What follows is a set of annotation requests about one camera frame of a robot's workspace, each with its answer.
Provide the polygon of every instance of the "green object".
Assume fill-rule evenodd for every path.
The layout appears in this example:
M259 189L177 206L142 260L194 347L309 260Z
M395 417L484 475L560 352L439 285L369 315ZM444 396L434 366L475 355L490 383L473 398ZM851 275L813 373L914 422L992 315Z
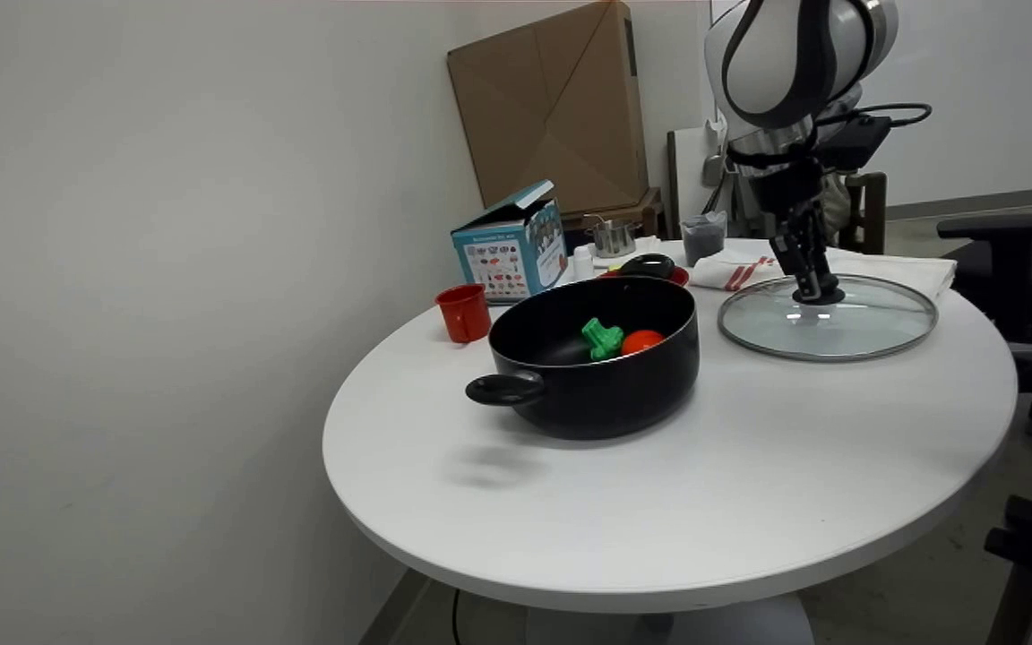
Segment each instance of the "green object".
M581 335L587 337L590 361L618 355L618 345L624 345L618 328L603 328L597 320L587 320Z

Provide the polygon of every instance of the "black pot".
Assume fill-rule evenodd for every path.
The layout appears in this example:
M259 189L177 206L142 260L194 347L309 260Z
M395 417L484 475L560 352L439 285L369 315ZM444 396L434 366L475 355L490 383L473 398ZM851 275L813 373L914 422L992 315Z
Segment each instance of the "black pot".
M590 361L582 324L659 329L640 355ZM699 377L695 299L664 281L590 281L507 308L486 335L498 373L470 383L554 438L618 438L680 409Z

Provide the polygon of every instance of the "red cup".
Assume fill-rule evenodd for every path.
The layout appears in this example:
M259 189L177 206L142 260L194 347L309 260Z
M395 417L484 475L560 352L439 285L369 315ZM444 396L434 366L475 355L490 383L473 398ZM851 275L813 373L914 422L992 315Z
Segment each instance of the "red cup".
M478 285L462 285L444 294L435 294L444 329L455 345L473 345L475 337L486 337L486 299Z

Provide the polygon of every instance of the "glass lid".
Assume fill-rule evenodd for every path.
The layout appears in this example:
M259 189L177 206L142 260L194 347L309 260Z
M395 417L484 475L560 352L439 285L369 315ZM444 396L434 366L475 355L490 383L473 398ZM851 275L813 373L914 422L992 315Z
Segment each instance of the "glass lid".
M797 306L796 281L746 287L723 303L720 335L778 360L861 361L897 355L940 324L935 303L901 285L838 275L838 287L833 306Z

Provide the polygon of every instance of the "pot handle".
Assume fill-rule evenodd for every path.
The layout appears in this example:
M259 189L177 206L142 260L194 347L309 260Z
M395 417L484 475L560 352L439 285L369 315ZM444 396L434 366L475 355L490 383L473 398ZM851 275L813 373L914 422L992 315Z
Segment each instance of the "pot handle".
M475 404L531 404L543 392L537 373L490 373L467 386Z

